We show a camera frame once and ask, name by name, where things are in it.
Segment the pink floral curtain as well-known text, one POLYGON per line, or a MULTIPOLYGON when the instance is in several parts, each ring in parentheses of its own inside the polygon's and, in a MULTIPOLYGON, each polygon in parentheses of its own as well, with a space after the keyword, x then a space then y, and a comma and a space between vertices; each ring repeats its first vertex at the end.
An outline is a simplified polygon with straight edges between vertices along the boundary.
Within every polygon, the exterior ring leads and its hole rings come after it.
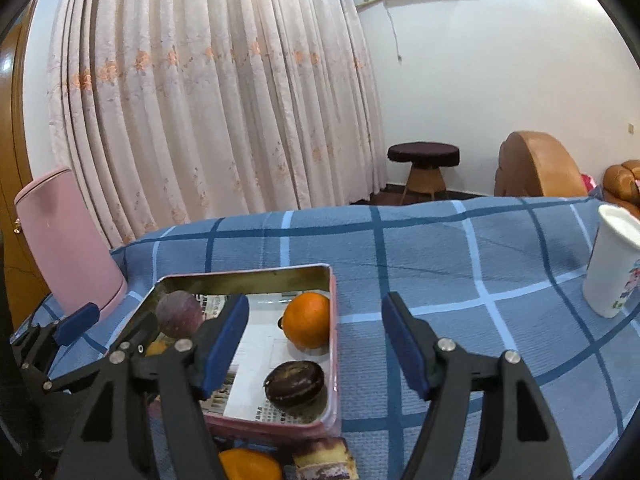
POLYGON ((354 0, 61 0, 48 70, 54 157, 112 247, 386 185, 354 0))

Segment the brown leather sofa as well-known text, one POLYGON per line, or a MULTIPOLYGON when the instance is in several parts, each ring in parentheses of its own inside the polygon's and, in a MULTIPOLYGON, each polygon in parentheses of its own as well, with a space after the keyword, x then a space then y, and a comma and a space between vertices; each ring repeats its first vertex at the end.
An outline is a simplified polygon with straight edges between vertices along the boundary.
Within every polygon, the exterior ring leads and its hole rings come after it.
POLYGON ((608 195, 639 206, 640 160, 626 160, 609 166, 603 176, 603 189, 608 195))

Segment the purple round mangosteen fruit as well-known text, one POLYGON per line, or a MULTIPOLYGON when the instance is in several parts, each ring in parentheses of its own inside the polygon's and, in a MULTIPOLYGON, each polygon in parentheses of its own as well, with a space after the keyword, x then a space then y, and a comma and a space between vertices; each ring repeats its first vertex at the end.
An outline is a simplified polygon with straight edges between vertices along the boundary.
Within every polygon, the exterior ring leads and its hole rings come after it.
POLYGON ((192 337, 204 321, 200 303, 184 290, 176 290, 160 298, 155 315, 160 331, 174 339, 192 337))

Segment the blue plaid tablecloth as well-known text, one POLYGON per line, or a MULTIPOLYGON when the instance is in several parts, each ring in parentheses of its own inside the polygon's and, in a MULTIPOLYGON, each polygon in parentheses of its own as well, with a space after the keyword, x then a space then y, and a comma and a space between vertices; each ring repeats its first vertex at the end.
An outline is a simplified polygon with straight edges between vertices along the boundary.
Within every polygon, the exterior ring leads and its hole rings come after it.
POLYGON ((103 356, 163 276, 325 263, 337 284, 342 429, 361 478, 400 477, 426 411, 381 322, 382 298, 398 292, 415 316, 469 352, 516 350, 547 400, 574 476, 589 479, 639 402, 638 298, 601 318, 582 296, 598 208, 593 198, 483 197, 162 229, 114 251, 127 296, 58 352, 51 373, 103 356))

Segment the wooden door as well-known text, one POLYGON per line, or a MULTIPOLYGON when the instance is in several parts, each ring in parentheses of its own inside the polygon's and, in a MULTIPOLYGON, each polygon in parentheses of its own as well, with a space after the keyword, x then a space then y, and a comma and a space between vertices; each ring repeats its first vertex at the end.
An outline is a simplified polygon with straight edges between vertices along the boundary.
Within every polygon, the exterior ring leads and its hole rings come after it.
POLYGON ((0 156, 1 231, 4 275, 12 326, 38 308, 49 287, 38 270, 17 219, 14 198, 32 182, 23 118, 23 76, 27 39, 35 3, 30 2, 1 43, 0 156))

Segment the brown chocolate pastry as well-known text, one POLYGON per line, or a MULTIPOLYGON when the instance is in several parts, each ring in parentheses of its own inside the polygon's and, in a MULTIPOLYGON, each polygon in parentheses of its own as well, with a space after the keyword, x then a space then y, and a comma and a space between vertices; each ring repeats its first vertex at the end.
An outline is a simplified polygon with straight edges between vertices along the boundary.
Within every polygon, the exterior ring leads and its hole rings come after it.
POLYGON ((324 387, 324 371, 312 361, 288 361, 274 368, 264 380, 266 398, 288 410, 313 401, 324 387))

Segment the orange mandarin front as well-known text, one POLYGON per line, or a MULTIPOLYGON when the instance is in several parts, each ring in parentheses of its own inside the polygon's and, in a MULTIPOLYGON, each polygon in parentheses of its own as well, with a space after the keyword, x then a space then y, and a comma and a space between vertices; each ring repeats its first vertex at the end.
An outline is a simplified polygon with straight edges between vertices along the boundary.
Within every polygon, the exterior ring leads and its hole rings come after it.
POLYGON ((250 448, 230 448, 219 454, 229 480, 282 480, 280 464, 269 454, 250 448))

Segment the white paper cup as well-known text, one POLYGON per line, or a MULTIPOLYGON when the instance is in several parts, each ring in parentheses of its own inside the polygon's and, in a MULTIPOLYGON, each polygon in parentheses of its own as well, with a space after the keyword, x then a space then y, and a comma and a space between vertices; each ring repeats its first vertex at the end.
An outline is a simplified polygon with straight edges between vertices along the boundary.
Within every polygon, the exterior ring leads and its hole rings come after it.
POLYGON ((603 204, 582 294, 602 318, 626 306, 639 284, 639 220, 626 209, 603 204))

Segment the white printed paper liner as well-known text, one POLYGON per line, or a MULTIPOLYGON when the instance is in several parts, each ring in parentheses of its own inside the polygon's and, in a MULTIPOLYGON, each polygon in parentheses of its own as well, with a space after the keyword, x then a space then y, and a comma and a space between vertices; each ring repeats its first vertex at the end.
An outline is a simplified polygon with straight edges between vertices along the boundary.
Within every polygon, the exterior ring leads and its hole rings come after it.
POLYGON ((329 405, 326 390, 310 403, 282 411, 265 396, 264 380, 278 365, 288 361, 312 361, 328 374, 328 347, 299 349, 285 337, 280 319, 297 292, 254 294, 248 297, 250 316, 236 349, 222 387, 201 403, 206 415, 274 422, 275 424, 310 424, 326 416, 329 405))

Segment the small yellow-green fruit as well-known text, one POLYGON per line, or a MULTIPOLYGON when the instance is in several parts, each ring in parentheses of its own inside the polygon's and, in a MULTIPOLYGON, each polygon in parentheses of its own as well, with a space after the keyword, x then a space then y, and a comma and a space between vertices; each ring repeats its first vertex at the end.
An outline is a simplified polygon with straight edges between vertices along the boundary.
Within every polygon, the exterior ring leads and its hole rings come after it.
POLYGON ((167 349, 167 344, 163 340, 154 340, 145 351, 146 356, 159 356, 167 349))

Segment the dark cushioned wicker stool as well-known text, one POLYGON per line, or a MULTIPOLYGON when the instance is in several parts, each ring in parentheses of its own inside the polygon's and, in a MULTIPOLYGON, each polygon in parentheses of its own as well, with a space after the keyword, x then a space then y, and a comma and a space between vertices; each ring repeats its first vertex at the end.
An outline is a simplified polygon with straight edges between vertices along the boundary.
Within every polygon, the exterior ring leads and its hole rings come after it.
POLYGON ((428 195, 434 200, 436 194, 447 191, 442 168, 457 167, 460 150, 448 143, 416 141, 390 146, 387 158, 390 162, 411 165, 401 203, 408 193, 428 195))

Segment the pink metal tin box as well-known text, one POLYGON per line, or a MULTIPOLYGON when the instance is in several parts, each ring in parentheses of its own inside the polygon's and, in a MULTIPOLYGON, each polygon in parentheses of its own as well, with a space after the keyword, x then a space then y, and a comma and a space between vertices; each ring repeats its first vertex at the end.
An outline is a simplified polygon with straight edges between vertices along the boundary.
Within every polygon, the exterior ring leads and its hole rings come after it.
POLYGON ((250 314, 239 348, 221 389, 201 403, 216 436, 260 443, 285 444, 341 433, 337 385, 336 281, 324 263, 232 272, 174 274, 161 278, 141 300, 137 316, 153 311, 160 298, 185 290, 203 298, 205 315, 214 318, 232 294, 247 296, 250 314), (302 292, 318 292, 330 302, 330 338, 318 349, 299 349, 278 322, 288 304, 302 292), (292 413, 276 408, 265 395, 264 380, 278 365, 312 361, 320 365, 324 386, 311 404, 292 413))

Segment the orange mandarin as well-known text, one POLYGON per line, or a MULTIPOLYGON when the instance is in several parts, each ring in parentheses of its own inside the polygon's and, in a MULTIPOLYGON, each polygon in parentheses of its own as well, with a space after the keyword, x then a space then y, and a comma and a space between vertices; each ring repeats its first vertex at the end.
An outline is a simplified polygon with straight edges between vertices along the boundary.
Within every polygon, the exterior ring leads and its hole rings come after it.
POLYGON ((330 300, 318 292, 299 294, 282 315, 283 333, 297 348, 314 350, 326 346, 330 327, 330 300))
POLYGON ((280 464, 269 454, 250 448, 230 448, 219 454, 229 480, 282 480, 280 464))

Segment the pink cylindrical container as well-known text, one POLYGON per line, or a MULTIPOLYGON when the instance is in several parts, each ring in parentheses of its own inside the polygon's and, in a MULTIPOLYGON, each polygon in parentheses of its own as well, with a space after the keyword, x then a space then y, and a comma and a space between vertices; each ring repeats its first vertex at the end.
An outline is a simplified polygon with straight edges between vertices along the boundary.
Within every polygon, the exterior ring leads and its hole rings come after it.
POLYGON ((105 320, 127 293, 126 278, 91 218, 72 170, 56 168, 14 198, 35 263, 66 315, 92 302, 105 320))

